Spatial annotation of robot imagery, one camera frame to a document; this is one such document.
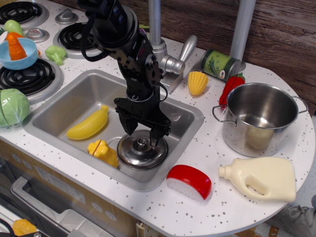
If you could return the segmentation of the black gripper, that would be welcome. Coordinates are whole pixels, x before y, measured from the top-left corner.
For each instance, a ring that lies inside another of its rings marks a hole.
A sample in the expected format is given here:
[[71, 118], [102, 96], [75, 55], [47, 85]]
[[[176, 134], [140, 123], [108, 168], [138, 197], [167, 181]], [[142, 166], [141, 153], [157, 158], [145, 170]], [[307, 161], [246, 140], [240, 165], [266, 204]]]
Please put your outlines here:
[[153, 95], [144, 102], [128, 98], [116, 98], [116, 112], [126, 134], [132, 135], [138, 124], [151, 129], [151, 146], [157, 146], [160, 138], [171, 132], [171, 120], [160, 109], [160, 96]]

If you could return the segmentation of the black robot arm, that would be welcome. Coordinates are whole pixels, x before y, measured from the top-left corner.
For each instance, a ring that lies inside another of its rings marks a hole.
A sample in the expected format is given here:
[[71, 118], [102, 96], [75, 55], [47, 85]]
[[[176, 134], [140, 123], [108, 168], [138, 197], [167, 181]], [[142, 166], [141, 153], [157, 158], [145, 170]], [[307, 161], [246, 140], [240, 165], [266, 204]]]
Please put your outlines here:
[[136, 14], [118, 0], [78, 0], [88, 22], [80, 49], [90, 62], [107, 56], [117, 60], [126, 81], [126, 97], [116, 98], [116, 112], [128, 135], [138, 124], [150, 128], [151, 146], [169, 135], [171, 121], [160, 110], [163, 71], [147, 36], [140, 31]]

